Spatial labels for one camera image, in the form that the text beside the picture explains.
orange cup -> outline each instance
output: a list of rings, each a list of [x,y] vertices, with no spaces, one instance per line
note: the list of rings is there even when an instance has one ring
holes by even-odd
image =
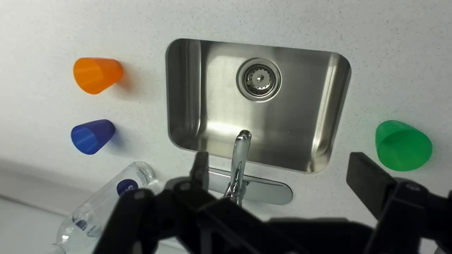
[[[115,59],[80,57],[74,64],[74,77],[83,90],[98,94],[119,81],[124,66]]]

white countertop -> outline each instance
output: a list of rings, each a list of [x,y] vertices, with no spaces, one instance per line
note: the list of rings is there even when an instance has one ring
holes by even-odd
[[[6,196],[40,206],[46,193],[53,201],[42,206],[68,213],[138,159],[163,180],[187,175],[196,152],[170,141],[166,94],[166,49],[183,36],[335,50],[352,64],[330,166],[307,175],[248,163],[249,175],[283,180],[296,191],[287,206],[248,204],[256,214],[374,222],[345,175],[351,151],[378,160],[374,134],[388,118],[422,128],[436,145],[424,167],[402,175],[441,194],[452,189],[451,1],[3,0],[2,5],[0,193]],[[121,86],[87,94],[73,77],[81,56],[119,59],[128,76]],[[97,118],[112,119],[118,135],[88,156],[74,148],[70,131]],[[228,159],[211,160],[229,167]]]

wall-mounted sink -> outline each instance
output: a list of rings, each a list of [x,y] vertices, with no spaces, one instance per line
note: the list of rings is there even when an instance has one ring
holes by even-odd
[[[174,40],[167,50],[174,143],[231,158],[241,129],[249,160],[316,172],[328,165],[351,76],[340,53]]]

sink basin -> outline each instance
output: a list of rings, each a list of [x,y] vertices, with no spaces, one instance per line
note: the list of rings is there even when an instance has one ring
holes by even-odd
[[[177,39],[167,50],[169,134],[179,146],[231,158],[251,129],[249,160],[327,167],[351,64],[340,53]]]

plastic bottle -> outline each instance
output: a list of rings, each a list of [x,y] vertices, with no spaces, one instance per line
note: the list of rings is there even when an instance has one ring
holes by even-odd
[[[59,228],[57,248],[68,254],[92,252],[121,194],[139,187],[149,187],[156,194],[162,190],[153,167],[146,162],[133,162],[74,210]]]

